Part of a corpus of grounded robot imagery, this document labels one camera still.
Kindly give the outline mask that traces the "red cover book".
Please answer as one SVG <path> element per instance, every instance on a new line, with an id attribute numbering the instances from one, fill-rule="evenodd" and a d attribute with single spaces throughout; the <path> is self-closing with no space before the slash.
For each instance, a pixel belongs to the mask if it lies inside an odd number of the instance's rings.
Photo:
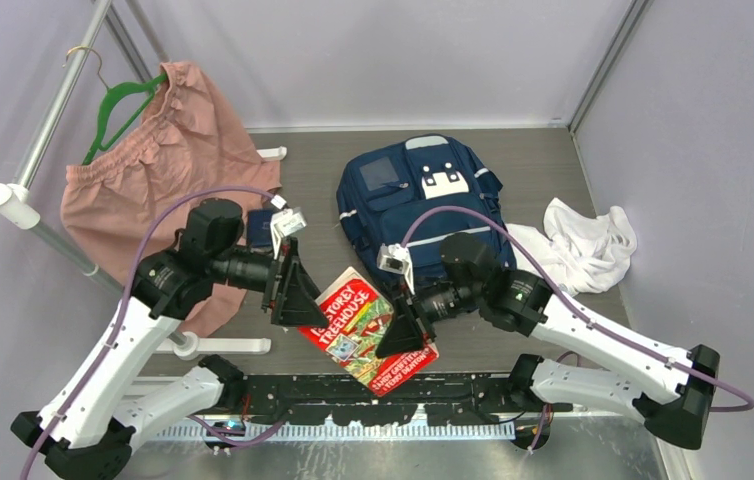
<path id="1" fill-rule="evenodd" d="M 355 268 L 349 267 L 318 297 L 328 320 L 326 328 L 301 327 L 299 332 L 347 373 L 382 397 L 439 358 L 433 342 L 409 353 L 377 356 L 393 307 Z"/>

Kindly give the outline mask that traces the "small navy blue booklet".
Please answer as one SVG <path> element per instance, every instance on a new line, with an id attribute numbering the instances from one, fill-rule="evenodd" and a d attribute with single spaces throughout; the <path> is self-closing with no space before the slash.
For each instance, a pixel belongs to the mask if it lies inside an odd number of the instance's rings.
<path id="1" fill-rule="evenodd" d="M 246 245 L 254 250 L 269 250 L 273 247 L 270 223 L 272 209 L 257 209 L 247 213 Z"/>

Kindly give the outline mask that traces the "navy blue student backpack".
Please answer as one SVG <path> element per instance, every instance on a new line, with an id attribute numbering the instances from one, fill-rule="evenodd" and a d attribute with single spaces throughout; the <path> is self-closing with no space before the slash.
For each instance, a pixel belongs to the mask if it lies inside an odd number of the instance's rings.
<path id="1" fill-rule="evenodd" d="M 445 207 L 417 227 L 408 244 L 417 287 L 446 274 L 439 245 L 465 232 L 488 245 L 506 267 L 516 264 L 511 243 L 491 229 L 505 223 L 499 194 L 503 185 L 473 150 L 440 134 L 423 135 L 349 161 L 336 191 L 339 220 L 372 282 L 390 290 L 400 275 L 378 266 L 383 245 L 400 243 L 426 211 Z"/>

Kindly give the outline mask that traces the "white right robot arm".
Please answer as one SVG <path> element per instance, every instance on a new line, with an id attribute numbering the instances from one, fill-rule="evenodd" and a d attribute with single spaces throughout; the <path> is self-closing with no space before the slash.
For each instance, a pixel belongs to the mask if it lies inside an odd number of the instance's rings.
<path id="1" fill-rule="evenodd" d="M 438 257 L 446 279 L 417 288 L 408 251 L 381 246 L 378 268 L 401 275 L 402 281 L 378 357 L 421 351 L 435 338 L 434 323 L 474 310 L 500 330 L 557 344 L 595 365 L 520 355 L 506 390 L 518 409 L 585 405 L 637 420 L 677 447 L 701 448 L 720 363 L 715 350 L 705 345 L 685 350 L 625 328 L 539 275 L 507 267 L 471 234 L 447 236 Z"/>

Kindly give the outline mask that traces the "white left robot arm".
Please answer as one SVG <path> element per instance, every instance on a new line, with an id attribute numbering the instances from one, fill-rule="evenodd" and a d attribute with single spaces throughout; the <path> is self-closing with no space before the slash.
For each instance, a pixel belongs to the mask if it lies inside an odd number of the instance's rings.
<path id="1" fill-rule="evenodd" d="M 215 409 L 230 413 L 247 397 L 245 374 L 218 354 L 134 401 L 124 394 L 157 348 L 217 285 L 256 291 L 275 325 L 323 327 L 319 290 L 298 254 L 306 225 L 297 208 L 272 215 L 273 250 L 240 244 L 241 207 L 210 198 L 188 214 L 165 249 L 140 251 L 116 313 L 83 364 L 53 400 L 22 412 L 12 433 L 63 479 L 113 479 L 148 439 L 175 422 Z"/>

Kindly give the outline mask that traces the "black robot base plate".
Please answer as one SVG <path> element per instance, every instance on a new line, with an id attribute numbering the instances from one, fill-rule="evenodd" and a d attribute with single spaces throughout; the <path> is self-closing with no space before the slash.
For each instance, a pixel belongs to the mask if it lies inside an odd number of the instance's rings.
<path id="1" fill-rule="evenodd" d="M 418 409 L 431 427 L 475 426 L 536 420 L 542 405 L 511 390 L 504 374 L 416 374 L 383 396 L 349 375 L 252 375 L 212 411 L 263 425 L 317 426 L 330 419 L 372 427 L 406 425 Z"/>

